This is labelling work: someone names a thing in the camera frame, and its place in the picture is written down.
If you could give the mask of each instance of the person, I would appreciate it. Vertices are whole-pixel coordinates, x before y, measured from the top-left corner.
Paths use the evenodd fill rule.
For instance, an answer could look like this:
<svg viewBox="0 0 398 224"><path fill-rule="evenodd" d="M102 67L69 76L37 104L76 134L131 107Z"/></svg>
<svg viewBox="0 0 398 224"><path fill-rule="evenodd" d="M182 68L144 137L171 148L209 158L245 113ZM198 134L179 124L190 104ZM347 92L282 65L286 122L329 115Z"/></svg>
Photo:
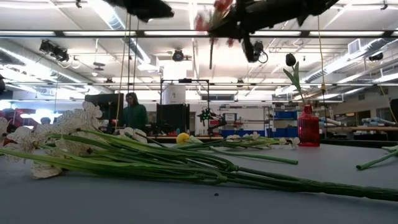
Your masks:
<svg viewBox="0 0 398 224"><path fill-rule="evenodd" d="M40 119L40 122L42 123L42 124L50 124L51 123L51 119L50 118L42 118L42 119Z"/></svg>
<svg viewBox="0 0 398 224"><path fill-rule="evenodd" d="M122 125L129 128L136 128L145 131L148 123L147 109L138 103L135 93L126 94L127 107L123 109Z"/></svg>

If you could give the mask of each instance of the air vent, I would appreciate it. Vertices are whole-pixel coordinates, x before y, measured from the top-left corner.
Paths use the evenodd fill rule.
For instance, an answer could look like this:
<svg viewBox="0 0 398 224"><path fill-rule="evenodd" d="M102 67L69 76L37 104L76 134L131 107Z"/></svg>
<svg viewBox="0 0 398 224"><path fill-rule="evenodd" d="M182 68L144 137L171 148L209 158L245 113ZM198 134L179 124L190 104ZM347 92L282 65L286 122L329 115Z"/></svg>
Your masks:
<svg viewBox="0 0 398 224"><path fill-rule="evenodd" d="M361 50L361 40L356 39L348 44L348 53L350 55L355 54Z"/></svg>
<svg viewBox="0 0 398 224"><path fill-rule="evenodd" d="M235 94L222 94L222 95L202 95L201 100L210 100L210 101L234 101Z"/></svg>
<svg viewBox="0 0 398 224"><path fill-rule="evenodd" d="M365 100L365 94L359 94L358 100Z"/></svg>

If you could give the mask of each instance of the black monitor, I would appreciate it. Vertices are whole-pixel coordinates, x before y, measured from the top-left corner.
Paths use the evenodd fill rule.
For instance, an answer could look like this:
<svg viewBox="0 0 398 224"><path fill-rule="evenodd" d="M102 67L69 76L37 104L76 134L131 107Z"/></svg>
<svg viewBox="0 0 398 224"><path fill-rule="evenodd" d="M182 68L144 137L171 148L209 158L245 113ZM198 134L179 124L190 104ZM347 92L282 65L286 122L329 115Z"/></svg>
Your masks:
<svg viewBox="0 0 398 224"><path fill-rule="evenodd" d="M124 94L86 95L85 101L91 102L102 111L100 119L116 119L119 105L119 119L123 117Z"/></svg>
<svg viewBox="0 0 398 224"><path fill-rule="evenodd" d="M181 133L184 133L189 130L189 121L190 105L156 105L156 123L161 128L167 126L170 131L178 128Z"/></svg>

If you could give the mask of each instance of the desk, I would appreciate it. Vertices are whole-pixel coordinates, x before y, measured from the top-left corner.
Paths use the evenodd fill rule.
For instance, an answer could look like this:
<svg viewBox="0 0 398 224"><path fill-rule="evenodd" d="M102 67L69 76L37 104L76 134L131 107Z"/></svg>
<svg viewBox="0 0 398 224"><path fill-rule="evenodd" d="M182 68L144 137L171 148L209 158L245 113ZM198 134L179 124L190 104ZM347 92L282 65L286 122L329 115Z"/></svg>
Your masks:
<svg viewBox="0 0 398 224"><path fill-rule="evenodd" d="M355 131L385 131L387 133L388 141L397 140L398 135L397 127L335 127L328 128L327 130L329 133L347 133L348 139L354 139Z"/></svg>
<svg viewBox="0 0 398 224"><path fill-rule="evenodd" d="M328 128L329 132L347 133L352 131L398 131L396 127L336 127Z"/></svg>
<svg viewBox="0 0 398 224"><path fill-rule="evenodd" d="M344 184L398 188L398 160L357 171L380 149L321 145L251 153L299 160L298 166L228 157L238 165ZM27 165L0 157L1 224L395 224L398 203L184 183L103 179L69 172L33 180Z"/></svg>

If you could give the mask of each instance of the yellow flower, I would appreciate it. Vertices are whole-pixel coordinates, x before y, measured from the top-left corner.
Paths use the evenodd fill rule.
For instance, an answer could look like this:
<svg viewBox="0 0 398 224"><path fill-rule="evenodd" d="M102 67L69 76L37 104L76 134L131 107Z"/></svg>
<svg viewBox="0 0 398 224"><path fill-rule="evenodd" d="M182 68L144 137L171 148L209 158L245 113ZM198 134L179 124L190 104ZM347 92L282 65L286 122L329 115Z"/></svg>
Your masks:
<svg viewBox="0 0 398 224"><path fill-rule="evenodd" d="M188 140L189 140L189 134L187 133L181 133L176 138L177 144L184 144Z"/></svg>

